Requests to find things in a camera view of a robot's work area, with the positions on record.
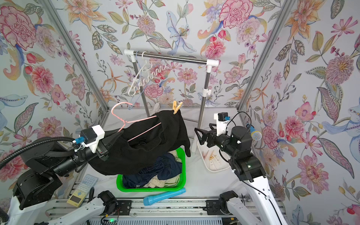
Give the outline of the pink clothespin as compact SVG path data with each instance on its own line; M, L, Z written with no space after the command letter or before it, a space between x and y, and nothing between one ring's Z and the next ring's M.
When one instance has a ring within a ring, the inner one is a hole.
M202 158L205 160L207 155L208 155L209 151L203 151L202 152Z

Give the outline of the tan wooden clothespin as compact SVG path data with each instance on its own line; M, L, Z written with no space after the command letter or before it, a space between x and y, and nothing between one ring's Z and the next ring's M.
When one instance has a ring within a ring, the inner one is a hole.
M209 161L213 160L214 159L214 152L212 152L209 156Z

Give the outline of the pink hanger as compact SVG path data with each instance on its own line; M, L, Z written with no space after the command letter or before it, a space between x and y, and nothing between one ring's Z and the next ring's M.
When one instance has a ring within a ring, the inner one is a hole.
M144 119L133 120L133 121L124 120L124 119L122 119L121 117L119 117L118 115L116 115L115 112L114 112L114 110L116 109L116 107L118 107L118 106L120 106L120 105L123 105L123 104L126 104L126 105L128 105L128 106L133 106L133 104L132 104L132 103L129 103L129 102L120 102L120 103L115 104L115 105L111 108L111 114L112 114L113 116L115 116L117 119L119 119L121 122L123 122L123 126L118 130L118 132L121 132L121 131L125 128L125 126L126 126L127 124L132 124L132 123L136 123L136 122L143 122L143 121L150 120L150 119L154 119L154 118L157 117L157 116L149 116L149 117L146 117L146 118L144 118ZM134 139L136 139L136 138L144 135L145 133L151 131L152 129L154 129L154 128L158 127L158 126L160 126L161 124L162 124L162 123L159 122L158 124L156 124L156 125L152 126L151 128L145 130L144 132L140 133L139 135L137 135L137 136L129 139L128 142L130 142L130 141L132 141L132 140L134 140Z

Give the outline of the black shorts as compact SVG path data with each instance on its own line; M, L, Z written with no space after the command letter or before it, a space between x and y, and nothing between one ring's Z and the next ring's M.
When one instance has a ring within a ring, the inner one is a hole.
M190 140L181 111L173 114L164 110L154 116L157 117L123 129L122 136L109 150L108 159L94 158L89 162L90 166L103 175L131 175L154 165L158 157L181 146L184 146L186 156L190 157ZM159 122L162 123L160 126L128 142Z

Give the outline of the navy blue shorts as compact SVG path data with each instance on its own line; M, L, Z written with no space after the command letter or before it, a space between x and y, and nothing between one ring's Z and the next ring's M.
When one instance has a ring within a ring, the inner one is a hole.
M172 188L180 181L182 161L171 153L158 157L155 164L137 174L124 175L124 188Z

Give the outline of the beige shorts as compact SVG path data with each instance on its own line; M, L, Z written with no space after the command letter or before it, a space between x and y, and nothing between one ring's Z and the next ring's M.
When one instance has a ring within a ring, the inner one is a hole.
M166 153L158 157L150 170L154 173L144 188L171 188L178 184L182 173L182 160L176 152Z

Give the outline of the white hanger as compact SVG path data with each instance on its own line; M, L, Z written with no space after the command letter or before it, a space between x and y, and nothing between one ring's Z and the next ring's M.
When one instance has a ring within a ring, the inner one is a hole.
M142 52L141 58L144 60L143 66L140 68L140 70L136 73L135 77L132 80L132 83L130 85L130 88L128 90L128 95L130 97L134 97L138 91L142 87L145 87L149 81L157 77L157 75L160 72L163 72L166 70L166 66L159 66L154 71L152 69L154 68L154 64L148 60L144 59L144 54L146 51Z

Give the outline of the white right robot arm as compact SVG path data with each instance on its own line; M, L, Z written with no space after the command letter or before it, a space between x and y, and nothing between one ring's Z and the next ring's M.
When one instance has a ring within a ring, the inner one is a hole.
M224 214L232 214L242 225L285 225L285 220L273 194L260 160L251 153L253 127L247 124L245 127L235 126L231 135L217 135L214 128L206 131L195 128L195 133L201 145L207 147L217 146L221 152L230 158L228 163L232 172L256 204L258 216L255 216L241 201L234 191L220 194L219 204Z

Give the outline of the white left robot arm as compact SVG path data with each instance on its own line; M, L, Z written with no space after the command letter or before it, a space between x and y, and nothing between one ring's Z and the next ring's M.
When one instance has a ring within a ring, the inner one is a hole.
M30 225L35 224L41 209L45 207L51 199L55 190L62 182L60 175L66 175L79 167L77 164L78 156L72 149L64 149L60 141L77 143L77 140L71 137L44 137L26 145L1 161L1 168L4 168L11 160L36 149L33 157L46 156L50 158L64 158L59 163L60 172L55 171L56 164L45 166L44 170L35 171L34 166L22 174L13 190L13 196L10 202L8 212L1 210L1 224L3 225ZM80 225L87 220L103 215L104 217L116 212L119 208L116 198L110 191L101 192L96 198L92 199L85 206L66 214L58 219L50 220L48 225Z

